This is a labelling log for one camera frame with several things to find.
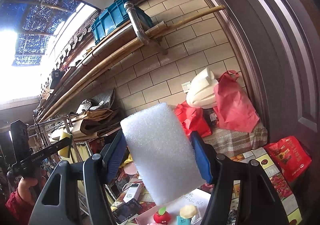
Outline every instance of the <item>brick wall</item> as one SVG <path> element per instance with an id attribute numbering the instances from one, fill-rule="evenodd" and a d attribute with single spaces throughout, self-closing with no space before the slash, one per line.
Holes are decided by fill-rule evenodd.
<path id="1" fill-rule="evenodd" d="M 173 24 L 208 9 L 204 0 L 147 0 L 140 8 L 155 24 Z M 217 78 L 226 70 L 236 70 L 240 74 L 238 83 L 245 89 L 233 49 L 214 14 L 170 32 L 161 46 L 168 49 L 168 55 L 156 54 L 146 46 L 139 48 L 87 86 L 65 112 L 76 110 L 86 96 L 110 87 L 116 88 L 115 103 L 127 115 L 161 102 L 176 106 L 186 99 L 181 84 L 191 81 L 205 67 Z"/>

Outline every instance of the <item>blue plastic crate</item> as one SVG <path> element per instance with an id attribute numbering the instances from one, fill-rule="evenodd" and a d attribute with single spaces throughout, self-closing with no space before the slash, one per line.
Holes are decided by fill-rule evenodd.
<path id="1" fill-rule="evenodd" d="M 111 4 L 106 10 L 96 19 L 92 25 L 92 32 L 97 45 L 104 37 L 106 37 L 115 28 L 129 20 L 129 15 L 125 11 L 124 4 L 128 0 L 117 0 Z M 144 13 L 139 7 L 136 7 L 136 12 L 139 19 L 148 27 L 152 28 L 153 23 L 151 18 Z"/>

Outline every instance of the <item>plaid fabric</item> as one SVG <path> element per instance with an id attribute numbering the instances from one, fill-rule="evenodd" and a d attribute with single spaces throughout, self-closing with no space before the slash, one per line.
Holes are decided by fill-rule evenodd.
<path id="1" fill-rule="evenodd" d="M 212 145 L 217 153 L 232 157 L 264 146 L 267 136 L 267 129 L 259 121 L 252 133 L 214 128 L 212 135 L 204 137 L 203 140 Z"/>

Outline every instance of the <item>cloth bag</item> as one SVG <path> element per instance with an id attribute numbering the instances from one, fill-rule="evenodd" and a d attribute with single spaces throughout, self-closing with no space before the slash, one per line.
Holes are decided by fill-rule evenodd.
<path id="1" fill-rule="evenodd" d="M 201 137 L 212 134 L 210 127 L 202 115 L 202 108 L 190 107 L 185 101 L 177 105 L 174 113 L 182 124 L 182 128 L 187 137 L 190 136 L 192 131 L 198 131 Z"/>
<path id="2" fill-rule="evenodd" d="M 236 82 L 239 74 L 234 70 L 226 71 L 213 88 L 217 106 L 214 111 L 219 119 L 219 128 L 251 133 L 259 117 L 250 99 Z"/>

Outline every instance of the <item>white foam piece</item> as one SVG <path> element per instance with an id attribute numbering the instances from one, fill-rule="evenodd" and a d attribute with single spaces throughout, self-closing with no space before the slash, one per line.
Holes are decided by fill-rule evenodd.
<path id="1" fill-rule="evenodd" d="M 132 159 L 157 205 L 205 183 L 181 123 L 166 103 L 130 115 L 120 124 Z"/>

